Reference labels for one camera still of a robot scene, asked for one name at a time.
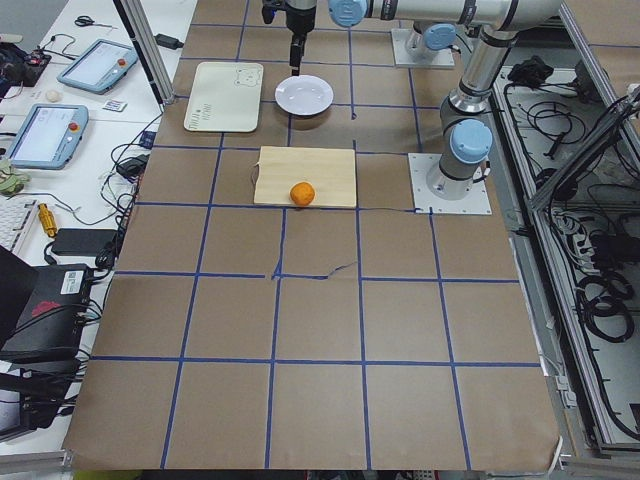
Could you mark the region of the aluminium frame post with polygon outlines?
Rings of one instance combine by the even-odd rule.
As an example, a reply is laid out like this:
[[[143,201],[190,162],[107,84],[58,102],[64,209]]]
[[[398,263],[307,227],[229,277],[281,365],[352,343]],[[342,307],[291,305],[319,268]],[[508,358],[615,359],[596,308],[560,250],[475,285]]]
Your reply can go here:
[[[113,4],[138,55],[157,103],[161,106],[172,104],[175,101],[175,92],[142,3],[139,0],[113,0]]]

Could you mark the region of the cream tray with bear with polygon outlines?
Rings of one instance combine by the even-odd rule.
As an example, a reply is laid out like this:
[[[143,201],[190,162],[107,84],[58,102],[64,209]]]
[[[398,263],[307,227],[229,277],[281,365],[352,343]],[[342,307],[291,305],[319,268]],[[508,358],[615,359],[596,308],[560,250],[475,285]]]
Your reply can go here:
[[[202,62],[196,68],[183,126],[191,132],[248,133],[257,128],[264,67]]]

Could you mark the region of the black scissors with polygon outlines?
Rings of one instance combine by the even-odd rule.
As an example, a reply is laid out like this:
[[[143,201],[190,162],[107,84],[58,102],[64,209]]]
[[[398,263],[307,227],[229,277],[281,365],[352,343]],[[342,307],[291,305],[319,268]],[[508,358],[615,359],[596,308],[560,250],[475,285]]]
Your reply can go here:
[[[108,23],[98,22],[88,15],[79,15],[75,18],[74,24],[81,28],[100,27],[114,29],[114,26]]]

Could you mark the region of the orange fruit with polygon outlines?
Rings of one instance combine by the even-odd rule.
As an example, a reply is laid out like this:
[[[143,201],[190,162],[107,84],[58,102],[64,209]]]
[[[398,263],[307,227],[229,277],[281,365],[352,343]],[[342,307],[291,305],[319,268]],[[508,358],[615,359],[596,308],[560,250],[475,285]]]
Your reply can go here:
[[[309,206],[316,196],[314,186],[306,181],[298,182],[289,191],[289,196],[294,205],[298,207]]]

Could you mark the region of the lower blue teach pendant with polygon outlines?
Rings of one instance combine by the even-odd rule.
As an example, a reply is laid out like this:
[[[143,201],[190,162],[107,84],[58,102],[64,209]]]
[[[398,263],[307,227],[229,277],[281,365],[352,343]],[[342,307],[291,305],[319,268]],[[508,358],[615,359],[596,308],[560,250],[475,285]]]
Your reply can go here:
[[[7,151],[17,168],[60,170],[79,145],[88,125],[83,105],[35,104]]]

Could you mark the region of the yellow brass tool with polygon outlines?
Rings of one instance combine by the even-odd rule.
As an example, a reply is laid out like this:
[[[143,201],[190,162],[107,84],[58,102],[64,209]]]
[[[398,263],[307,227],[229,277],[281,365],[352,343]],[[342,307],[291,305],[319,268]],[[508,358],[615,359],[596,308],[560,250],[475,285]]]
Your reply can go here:
[[[45,203],[38,204],[38,218],[44,233],[49,238],[55,238],[58,233],[58,226],[52,211]]]

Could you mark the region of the white power strip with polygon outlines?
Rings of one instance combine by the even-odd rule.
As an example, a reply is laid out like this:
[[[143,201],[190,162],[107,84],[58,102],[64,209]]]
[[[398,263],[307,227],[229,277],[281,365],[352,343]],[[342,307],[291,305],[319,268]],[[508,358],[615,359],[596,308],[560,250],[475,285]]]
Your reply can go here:
[[[587,235],[576,233],[571,237],[575,254],[583,261],[589,261],[594,255],[594,247]]]

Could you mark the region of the small white ball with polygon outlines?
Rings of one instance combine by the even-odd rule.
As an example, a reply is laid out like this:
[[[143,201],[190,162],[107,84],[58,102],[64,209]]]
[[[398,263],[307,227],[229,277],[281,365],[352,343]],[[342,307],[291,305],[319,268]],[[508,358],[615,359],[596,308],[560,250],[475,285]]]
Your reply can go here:
[[[46,96],[46,99],[49,102],[55,103],[55,102],[59,102],[61,100],[61,94],[56,90],[47,91],[45,96]]]

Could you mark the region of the black cloth bundle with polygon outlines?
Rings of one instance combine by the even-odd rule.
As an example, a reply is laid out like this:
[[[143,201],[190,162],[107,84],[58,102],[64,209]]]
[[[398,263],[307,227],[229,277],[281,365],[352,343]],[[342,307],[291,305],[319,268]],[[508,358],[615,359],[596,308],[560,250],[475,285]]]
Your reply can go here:
[[[507,78],[514,84],[529,88],[538,88],[554,73],[554,68],[546,64],[539,56],[516,64]]]

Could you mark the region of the wooden cutting board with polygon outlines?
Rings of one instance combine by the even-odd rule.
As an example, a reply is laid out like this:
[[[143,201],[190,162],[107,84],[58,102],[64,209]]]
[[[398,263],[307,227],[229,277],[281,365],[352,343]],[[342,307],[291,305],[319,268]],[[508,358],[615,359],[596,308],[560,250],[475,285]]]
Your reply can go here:
[[[352,149],[262,146],[254,203],[294,206],[290,190],[308,182],[311,207],[355,208],[356,154]]]

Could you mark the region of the upper blue teach pendant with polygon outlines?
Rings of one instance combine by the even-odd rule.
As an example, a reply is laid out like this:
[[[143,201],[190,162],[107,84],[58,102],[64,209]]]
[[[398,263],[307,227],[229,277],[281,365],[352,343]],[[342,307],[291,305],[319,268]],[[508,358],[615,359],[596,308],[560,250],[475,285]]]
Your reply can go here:
[[[58,76],[63,85],[103,94],[118,83],[138,61],[133,47],[106,39],[96,40]]]

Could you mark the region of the black electronics box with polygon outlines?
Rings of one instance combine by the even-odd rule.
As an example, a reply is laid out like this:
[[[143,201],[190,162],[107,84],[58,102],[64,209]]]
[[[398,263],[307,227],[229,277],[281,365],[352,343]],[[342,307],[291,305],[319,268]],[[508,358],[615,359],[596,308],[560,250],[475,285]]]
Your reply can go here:
[[[37,267],[38,274],[17,323],[1,348],[1,359],[15,364],[66,361],[80,350],[84,327],[101,318],[91,299],[96,282],[86,264]]]

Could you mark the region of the white round plate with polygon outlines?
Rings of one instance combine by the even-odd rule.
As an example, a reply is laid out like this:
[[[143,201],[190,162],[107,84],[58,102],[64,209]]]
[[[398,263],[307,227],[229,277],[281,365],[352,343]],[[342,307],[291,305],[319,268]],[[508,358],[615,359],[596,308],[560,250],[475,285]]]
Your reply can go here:
[[[325,80],[313,75],[291,76],[275,89],[275,100],[285,112],[297,116],[314,116],[327,110],[334,91]]]

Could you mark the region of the white keyboard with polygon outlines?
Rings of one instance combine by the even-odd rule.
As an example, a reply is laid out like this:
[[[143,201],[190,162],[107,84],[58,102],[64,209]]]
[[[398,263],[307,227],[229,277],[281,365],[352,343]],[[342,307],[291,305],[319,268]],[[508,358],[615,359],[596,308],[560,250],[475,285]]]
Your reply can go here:
[[[1,200],[1,246],[19,254],[37,218],[37,201],[18,197]]]

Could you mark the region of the black power adapter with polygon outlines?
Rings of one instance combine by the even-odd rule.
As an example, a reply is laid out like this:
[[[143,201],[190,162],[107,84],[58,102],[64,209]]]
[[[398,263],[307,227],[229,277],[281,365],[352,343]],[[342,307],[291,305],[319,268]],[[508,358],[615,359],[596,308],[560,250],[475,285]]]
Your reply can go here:
[[[61,228],[51,251],[59,256],[96,256],[116,237],[114,229]]]

